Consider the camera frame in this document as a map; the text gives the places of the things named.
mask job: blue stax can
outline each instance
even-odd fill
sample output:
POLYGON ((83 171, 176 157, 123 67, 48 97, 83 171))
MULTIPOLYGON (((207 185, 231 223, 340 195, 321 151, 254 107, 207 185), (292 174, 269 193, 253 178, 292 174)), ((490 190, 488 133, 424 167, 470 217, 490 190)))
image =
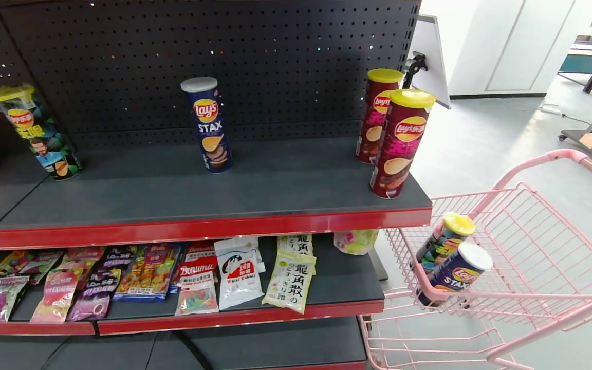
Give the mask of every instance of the blue stax can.
POLYGON ((223 173, 232 167, 232 152, 223 129, 223 115, 218 102, 218 81, 213 77, 195 77, 179 87, 191 103, 191 116, 205 167, 211 173, 223 173))
MULTIPOLYGON (((458 249, 435 267, 428 281, 436 289, 460 292, 492 268, 493 259, 484 248, 470 242, 462 242, 458 249)), ((439 307, 445 302, 431 300, 421 288, 417 288, 417 299, 429 307, 439 307)))

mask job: yellow lid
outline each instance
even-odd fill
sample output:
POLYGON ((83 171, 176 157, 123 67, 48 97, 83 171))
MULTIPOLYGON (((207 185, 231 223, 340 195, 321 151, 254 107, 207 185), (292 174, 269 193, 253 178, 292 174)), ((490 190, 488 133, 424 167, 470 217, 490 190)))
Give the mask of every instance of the yellow lid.
POLYGON ((0 87, 0 101, 7 101, 15 98, 31 99, 31 94, 33 94, 34 91, 35 89, 33 86, 29 84, 15 87, 3 86, 0 87))
POLYGON ((403 80, 403 73, 388 68, 377 68, 367 72, 367 78, 381 84, 394 84, 403 80))
POLYGON ((399 89, 390 94, 392 103, 406 108, 430 108, 435 104, 435 96, 417 89, 399 89))
POLYGON ((442 222, 447 227, 447 229, 455 232, 458 235, 470 236, 472 235, 472 232, 476 230, 476 226, 472 222, 471 218, 459 215, 455 212, 445 213, 445 215, 442 217, 442 222))

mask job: cart handle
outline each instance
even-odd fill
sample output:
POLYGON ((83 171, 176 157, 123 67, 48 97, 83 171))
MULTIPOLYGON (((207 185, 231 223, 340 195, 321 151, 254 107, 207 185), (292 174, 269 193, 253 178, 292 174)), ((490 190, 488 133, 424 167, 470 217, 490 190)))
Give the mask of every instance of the cart handle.
MULTIPOLYGON (((552 152, 547 152, 540 157, 531 158, 528 161, 522 162, 513 167, 507 173, 505 173, 502 178, 499 179, 499 181, 497 181, 492 190, 504 189, 504 187, 515 177, 515 175, 517 175, 522 170, 562 158, 571 159, 592 172, 592 159, 587 154, 574 149, 552 150, 552 152)), ((472 210, 468 213, 468 216, 470 216, 470 218, 475 218, 497 197, 497 195, 497 192, 490 192, 490 194, 486 194, 483 199, 481 199, 476 204, 476 206, 472 208, 472 210)))

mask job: pink shopping cart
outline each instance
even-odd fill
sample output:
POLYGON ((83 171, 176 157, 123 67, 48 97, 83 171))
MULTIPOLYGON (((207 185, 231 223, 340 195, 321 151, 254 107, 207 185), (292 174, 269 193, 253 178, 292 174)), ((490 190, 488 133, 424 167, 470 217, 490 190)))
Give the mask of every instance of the pink shopping cart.
POLYGON ((569 331, 592 320, 592 243, 526 183, 507 187, 524 169, 571 159, 592 171, 592 160, 576 150, 556 150, 526 161, 487 192, 433 199, 435 225, 454 211, 473 218, 472 241, 486 249, 495 264, 468 290, 447 292, 429 283, 414 256, 432 227, 386 230, 406 286, 385 293, 385 310, 371 319, 360 318, 367 352, 376 370, 414 368, 428 364, 486 363, 497 368, 533 370, 516 363, 512 351, 552 332, 569 331), (441 307, 421 307, 416 290, 441 307), (476 335, 455 338, 413 338, 402 328, 408 320, 448 313, 476 318, 476 335), (495 322, 522 323, 533 331, 504 340, 495 322), (482 343, 470 346, 467 342, 482 343), (442 349, 449 344, 458 348, 442 349), (426 360, 423 355, 436 360, 426 360))

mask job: white wall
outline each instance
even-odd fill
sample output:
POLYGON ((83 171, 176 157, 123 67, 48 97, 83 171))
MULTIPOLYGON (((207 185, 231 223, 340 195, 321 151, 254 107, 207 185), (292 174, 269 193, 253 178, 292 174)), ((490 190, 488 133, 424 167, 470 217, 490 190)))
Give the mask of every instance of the white wall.
POLYGON ((423 0, 420 9, 438 17, 452 96, 545 93, 590 22, 592 0, 466 3, 423 0))

